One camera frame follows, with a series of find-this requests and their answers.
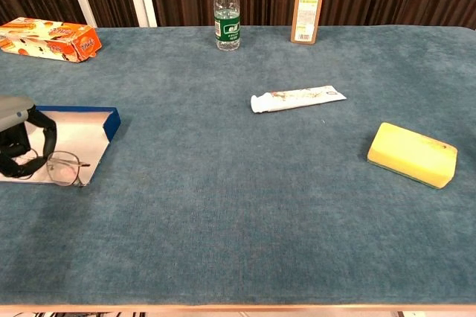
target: table edge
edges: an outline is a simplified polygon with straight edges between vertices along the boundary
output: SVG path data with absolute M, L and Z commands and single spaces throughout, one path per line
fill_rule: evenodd
M 365 311 L 476 311 L 476 304 L 8 304 L 0 305 L 0 313 L 8 312 L 285 312 L 303 310 L 365 310 Z

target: snack box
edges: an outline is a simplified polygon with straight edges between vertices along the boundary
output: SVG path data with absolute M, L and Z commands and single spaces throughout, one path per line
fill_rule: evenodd
M 95 57 L 101 43 L 89 25 L 19 17 L 0 26 L 0 48 L 6 53 L 78 63 Z

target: plastic bottle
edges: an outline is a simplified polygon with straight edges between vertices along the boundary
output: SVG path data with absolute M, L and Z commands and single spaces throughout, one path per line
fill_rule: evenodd
M 214 0 L 216 46 L 222 51 L 239 47 L 239 0 Z
M 295 0 L 291 42 L 314 44 L 318 34 L 322 0 Z

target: orange bottle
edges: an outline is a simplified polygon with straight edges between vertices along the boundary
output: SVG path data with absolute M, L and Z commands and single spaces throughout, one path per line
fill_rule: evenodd
M 295 0 L 291 42 L 314 44 L 318 34 L 322 0 Z

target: toothpaste tube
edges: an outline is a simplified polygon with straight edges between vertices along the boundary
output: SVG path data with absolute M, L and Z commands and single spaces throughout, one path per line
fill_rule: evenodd
M 266 92 L 264 95 L 251 97 L 253 112 L 280 111 L 295 107 L 329 103 L 330 101 L 345 100 L 346 97 L 327 85 L 320 88 L 291 90 L 289 92 Z

